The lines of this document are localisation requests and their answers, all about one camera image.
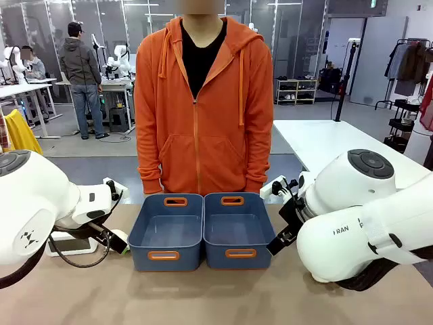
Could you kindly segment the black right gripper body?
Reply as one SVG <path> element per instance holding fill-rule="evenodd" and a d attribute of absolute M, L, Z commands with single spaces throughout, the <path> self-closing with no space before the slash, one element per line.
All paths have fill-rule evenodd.
<path fill-rule="evenodd" d="M 305 207 L 301 198 L 292 197 L 279 210 L 279 215 L 287 223 L 287 226 L 278 233 L 280 238 L 295 238 L 306 221 L 302 210 Z"/>

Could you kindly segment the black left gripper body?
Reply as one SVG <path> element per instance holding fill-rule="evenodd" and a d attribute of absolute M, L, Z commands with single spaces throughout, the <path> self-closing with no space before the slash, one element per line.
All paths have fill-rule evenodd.
<path fill-rule="evenodd" d="M 93 238 L 100 244 L 111 244 L 114 233 L 103 224 L 89 222 L 79 228 L 79 238 Z"/>

